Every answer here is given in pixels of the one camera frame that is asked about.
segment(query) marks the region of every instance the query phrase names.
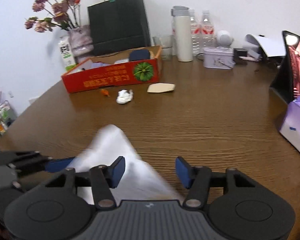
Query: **white thermos bottle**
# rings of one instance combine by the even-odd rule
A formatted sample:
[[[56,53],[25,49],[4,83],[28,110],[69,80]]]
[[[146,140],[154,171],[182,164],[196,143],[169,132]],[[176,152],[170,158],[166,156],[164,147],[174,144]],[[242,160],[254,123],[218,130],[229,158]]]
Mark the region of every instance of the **white thermos bottle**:
[[[171,15],[173,16],[174,38],[178,60],[182,62],[192,61],[189,8],[185,6],[174,6],[171,9]]]

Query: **red cardboard box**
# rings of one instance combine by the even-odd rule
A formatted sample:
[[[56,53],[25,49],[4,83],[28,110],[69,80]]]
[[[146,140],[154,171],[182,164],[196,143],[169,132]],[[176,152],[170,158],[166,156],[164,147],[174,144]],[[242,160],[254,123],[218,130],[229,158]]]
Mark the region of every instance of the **red cardboard box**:
[[[107,86],[123,86],[159,82],[162,62],[161,47],[146,47],[151,59],[114,64],[117,60],[129,58],[136,49],[129,49],[115,54],[91,57],[78,64],[74,69],[61,76],[68,93],[87,91]],[[91,68],[93,63],[106,63],[109,66]]]

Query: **navy blue item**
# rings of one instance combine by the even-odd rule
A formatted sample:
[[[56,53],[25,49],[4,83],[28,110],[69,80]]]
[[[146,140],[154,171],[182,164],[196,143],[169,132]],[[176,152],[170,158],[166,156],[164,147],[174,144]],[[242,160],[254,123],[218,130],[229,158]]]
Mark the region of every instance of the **navy blue item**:
[[[129,55],[129,61],[150,59],[150,52],[147,49],[136,49]]]

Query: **clear glass cup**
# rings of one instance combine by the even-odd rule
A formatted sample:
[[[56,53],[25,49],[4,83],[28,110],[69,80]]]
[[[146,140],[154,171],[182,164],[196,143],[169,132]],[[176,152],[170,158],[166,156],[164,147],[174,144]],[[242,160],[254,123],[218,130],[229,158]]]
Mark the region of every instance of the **clear glass cup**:
[[[162,60],[172,59],[172,38],[173,35],[164,35],[153,37],[153,42],[156,46],[162,46]]]

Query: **white paper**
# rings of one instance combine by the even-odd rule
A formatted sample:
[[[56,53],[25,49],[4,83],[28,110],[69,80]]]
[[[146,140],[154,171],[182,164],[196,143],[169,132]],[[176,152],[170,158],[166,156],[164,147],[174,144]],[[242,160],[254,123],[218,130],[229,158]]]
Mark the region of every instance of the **white paper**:
[[[252,56],[256,60],[260,60],[261,59],[261,55],[258,54],[258,53],[256,53],[253,49],[249,49],[248,50],[248,55]]]
[[[250,42],[244,41],[242,47],[244,49],[246,49],[247,51],[252,50],[254,52],[259,53],[260,45],[259,44],[255,45],[255,44],[252,44]]]
[[[286,55],[284,43],[277,42],[265,37],[248,34],[245,40],[251,44],[260,46],[267,57],[281,57]]]
[[[68,167],[85,172],[101,164],[111,165],[119,156],[125,157],[126,169],[117,188],[111,189],[117,205],[121,200],[157,200],[183,198],[148,163],[141,160],[125,134],[118,127],[102,128],[89,148]],[[78,196],[93,204],[90,187],[78,188]]]
[[[122,64],[122,63],[128,63],[129,59],[128,58],[124,58],[124,59],[119,59],[116,62],[114,62],[114,64]]]
[[[92,64],[93,64],[92,60],[89,59],[89,60],[85,61],[84,63],[82,63],[80,66],[77,66],[76,68],[74,68],[67,75],[80,72],[82,68],[84,68],[85,70],[91,69]]]

